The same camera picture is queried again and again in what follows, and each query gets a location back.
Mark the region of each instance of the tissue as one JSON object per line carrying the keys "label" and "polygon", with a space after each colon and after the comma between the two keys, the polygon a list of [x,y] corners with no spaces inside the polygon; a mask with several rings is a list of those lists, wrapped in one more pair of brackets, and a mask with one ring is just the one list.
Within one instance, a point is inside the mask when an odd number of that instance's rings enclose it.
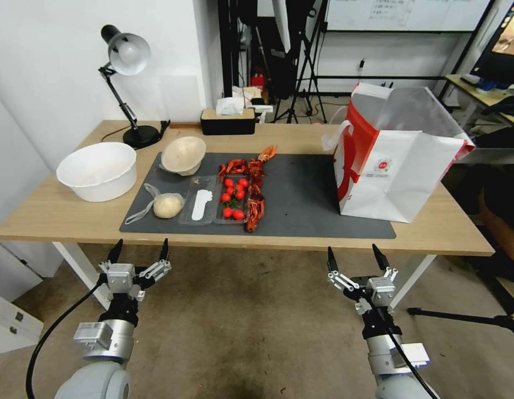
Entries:
{"label": "tissue", "polygon": [[244,98],[225,97],[216,103],[216,115],[242,115]]}

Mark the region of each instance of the lamp arm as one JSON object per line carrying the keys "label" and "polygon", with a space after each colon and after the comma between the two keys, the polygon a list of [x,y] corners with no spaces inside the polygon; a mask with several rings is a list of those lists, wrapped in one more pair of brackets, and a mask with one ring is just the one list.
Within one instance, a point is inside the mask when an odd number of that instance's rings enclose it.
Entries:
{"label": "lamp arm", "polygon": [[137,124],[136,124],[136,116],[134,112],[129,108],[129,105],[127,105],[125,102],[122,101],[122,98],[120,98],[120,95],[114,88],[112,82],[111,82],[111,76],[116,73],[114,69],[109,68],[109,63],[105,64],[104,66],[100,67],[98,71],[102,74],[102,76],[105,78],[105,81],[107,82],[107,85],[109,86],[109,89],[113,92],[114,96],[116,97],[116,100],[118,101],[118,104],[120,105],[120,108],[122,109],[122,112],[124,113],[125,117],[129,120],[129,123],[131,123],[131,128],[133,130],[138,130]]}

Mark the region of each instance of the desk lamp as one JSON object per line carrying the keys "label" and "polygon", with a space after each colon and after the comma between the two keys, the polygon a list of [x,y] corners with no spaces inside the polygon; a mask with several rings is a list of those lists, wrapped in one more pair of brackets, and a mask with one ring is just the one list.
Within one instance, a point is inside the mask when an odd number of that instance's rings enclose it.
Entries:
{"label": "desk lamp", "polygon": [[142,72],[150,59],[149,45],[142,37],[122,33],[113,25],[105,25],[101,29],[101,37],[109,48],[109,62],[98,70],[131,123],[131,128],[124,133],[124,143],[139,149],[158,142],[161,138],[159,131],[153,126],[137,126],[135,114],[129,105],[122,101],[111,83],[111,76],[115,73],[132,76]]}

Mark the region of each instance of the tripod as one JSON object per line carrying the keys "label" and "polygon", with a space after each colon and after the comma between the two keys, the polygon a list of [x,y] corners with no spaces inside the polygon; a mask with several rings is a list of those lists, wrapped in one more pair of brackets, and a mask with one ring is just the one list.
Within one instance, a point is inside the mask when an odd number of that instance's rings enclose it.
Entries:
{"label": "tripod", "polygon": [[423,310],[422,308],[408,308],[406,311],[412,316],[428,316],[436,317],[439,319],[460,320],[469,321],[470,323],[496,325],[498,327],[509,329],[514,334],[514,319],[510,316],[500,315],[493,318],[486,318],[455,313],[435,312],[430,310]]}
{"label": "tripod", "polygon": [[[328,0],[322,1],[322,4],[321,4],[319,12],[318,12],[318,17],[317,17],[316,23],[314,25],[314,29],[312,30],[311,39],[310,40],[308,39],[307,31],[305,30],[304,25],[303,25],[303,29],[299,32],[299,35],[301,36],[301,40],[303,41],[304,54],[305,54],[305,60],[303,61],[303,66],[301,67],[301,74],[299,75],[299,79],[296,84],[296,89],[294,91],[294,97],[292,99],[292,103],[290,104],[290,108],[288,108],[285,112],[283,112],[279,116],[277,116],[277,114],[279,113],[279,106],[281,105],[281,99],[279,99],[277,101],[277,107],[275,109],[275,116],[273,118],[273,123],[275,123],[278,119],[282,118],[283,116],[285,116],[287,114],[288,114],[288,119],[287,119],[286,123],[292,123],[292,117],[294,117],[294,119],[296,120],[296,123],[299,123],[297,120],[297,117],[296,117],[296,111],[295,111],[294,107],[296,105],[297,97],[300,95],[299,90],[301,88],[301,83],[303,81],[303,75],[305,73],[305,68],[307,67],[307,63],[309,64],[310,69],[311,69],[311,77],[309,78],[309,90],[312,85],[312,82],[314,82],[314,88],[316,90],[316,95],[318,96],[319,106],[322,111],[323,122],[327,123],[327,118],[325,117],[325,111],[323,110],[322,97],[321,97],[321,95],[319,93],[319,89],[318,89],[318,78],[316,77],[316,74],[314,72],[314,61],[311,58],[312,44],[314,43],[314,39],[316,37],[316,32],[318,33],[318,40],[319,40],[319,32],[320,32],[320,28],[324,22],[325,12],[327,10],[327,2],[328,2]],[[308,107],[312,113],[312,104],[308,100],[308,92],[306,92],[304,89],[303,89],[303,96],[305,96],[307,98]]]}

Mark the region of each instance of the computer screen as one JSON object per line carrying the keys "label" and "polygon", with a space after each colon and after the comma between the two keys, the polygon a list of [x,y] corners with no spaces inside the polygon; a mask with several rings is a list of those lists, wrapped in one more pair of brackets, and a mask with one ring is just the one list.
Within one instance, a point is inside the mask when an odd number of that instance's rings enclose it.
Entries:
{"label": "computer screen", "polygon": [[514,83],[514,2],[471,73],[488,80]]}
{"label": "computer screen", "polygon": [[514,55],[514,6],[506,15],[501,24],[501,29],[504,29],[493,45],[492,51],[495,53]]}

